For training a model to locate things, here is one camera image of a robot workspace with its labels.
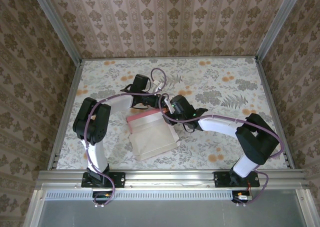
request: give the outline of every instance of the floral tablecloth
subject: floral tablecloth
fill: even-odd
[[[150,76],[152,68],[167,74],[165,92],[184,95],[197,108],[211,113],[244,119],[257,113],[274,129],[265,92],[253,58],[159,58],[86,60],[57,169],[85,169],[87,158],[72,130],[79,108],[86,97],[97,100],[119,93],[136,74]],[[163,79],[160,72],[155,78]],[[217,132],[187,133],[181,124],[174,128],[181,139],[176,149],[137,161],[129,141],[126,117],[144,110],[129,109],[110,116],[104,152],[111,169],[229,169],[243,154],[237,139]],[[263,169],[287,168],[283,155],[268,160]]]

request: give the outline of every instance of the purple cable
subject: purple cable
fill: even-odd
[[[257,125],[257,124],[250,123],[250,122],[248,122],[248,121],[246,121],[246,120],[236,119],[236,118],[231,118],[231,117],[226,117],[226,116],[217,115],[217,114],[204,115],[204,116],[200,116],[200,117],[196,117],[196,118],[192,118],[192,119],[188,119],[188,120],[176,120],[176,119],[174,119],[174,118],[170,118],[170,117],[168,117],[168,116],[164,113],[163,109],[161,108],[161,99],[162,99],[163,96],[169,97],[169,95],[168,95],[167,93],[163,93],[163,94],[160,96],[160,98],[159,98],[159,103],[158,103],[159,109],[160,109],[162,115],[163,115],[164,117],[166,117],[166,118],[167,118],[168,120],[170,120],[170,121],[177,122],[177,123],[187,123],[187,122],[190,122],[190,121],[198,121],[198,120],[201,120],[201,119],[204,119],[204,118],[217,118],[217,119],[232,121],[232,122],[236,122],[236,123],[239,122],[239,123],[247,124],[247,125],[249,125],[249,126],[253,126],[253,127],[257,128],[257,129],[260,129],[260,130],[268,133],[269,135],[272,135],[274,138],[276,138],[276,140],[279,142],[279,144],[280,144],[280,146],[281,146],[281,149],[280,149],[277,153],[271,155],[268,159],[275,158],[275,157],[281,155],[281,153],[282,153],[282,152],[284,151],[284,149],[285,149],[285,143],[284,143],[284,142],[279,138],[279,136],[276,135],[274,132],[272,132],[272,131],[270,131],[270,130],[262,127],[262,126],[259,126],[259,125]],[[266,173],[264,173],[264,172],[260,172],[260,171],[256,170],[259,166],[260,166],[260,165],[258,165],[257,167],[255,167],[255,168],[254,168],[254,171],[255,171],[256,173],[261,174],[261,175],[264,175],[264,176],[266,177],[265,184],[263,185],[263,187],[262,187],[261,191],[258,193],[258,195],[257,195],[253,200],[245,203],[246,205],[249,205],[249,204],[252,204],[253,202],[255,202],[255,201],[259,198],[259,196],[261,196],[261,194],[263,193],[263,191],[264,191],[265,188],[267,187],[267,184],[268,184],[268,181],[269,181],[269,176],[268,176]]]
[[[114,99],[114,98],[120,97],[120,96],[152,96],[152,95],[155,95],[155,94],[159,93],[160,91],[162,91],[162,89],[163,89],[163,88],[166,86],[166,84],[167,84],[167,76],[166,76],[166,73],[165,73],[162,69],[160,69],[160,68],[153,68],[153,69],[151,70],[151,73],[150,73],[152,81],[154,80],[154,78],[153,78],[153,72],[154,72],[155,70],[161,71],[161,72],[163,73],[163,78],[164,78],[163,87],[162,87],[162,88],[159,88],[158,91],[156,91],[156,92],[154,92],[154,93],[119,93],[119,94],[115,94],[115,95],[113,95],[113,96],[110,96],[110,97],[108,97],[108,98],[102,99],[102,100],[100,100],[99,102],[97,102],[97,103],[93,106],[90,114],[88,115],[88,119],[87,119],[87,121],[86,121],[86,123],[85,123],[84,134],[83,134],[83,138],[84,138],[84,142],[85,142],[85,154],[86,154],[87,159],[88,159],[88,162],[89,162],[89,164],[92,166],[93,170],[94,170],[96,173],[100,174],[101,176],[106,177],[106,178],[111,182],[111,184],[112,184],[112,194],[111,194],[110,198],[104,203],[104,205],[107,205],[107,204],[111,201],[111,199],[114,197],[116,187],[115,187],[114,181],[113,181],[108,175],[100,172],[100,171],[96,168],[96,166],[93,164],[93,162],[92,162],[92,160],[91,160],[91,158],[90,158],[90,155],[89,155],[89,152],[88,152],[88,150],[89,150],[89,144],[88,144],[88,140],[87,140],[87,133],[88,133],[89,122],[90,122],[90,120],[91,120],[91,117],[92,117],[93,113],[95,112],[96,108],[98,107],[98,105],[100,105],[100,104],[103,103],[103,102],[106,102],[106,101],[108,101],[108,100],[111,100],[111,99]]]

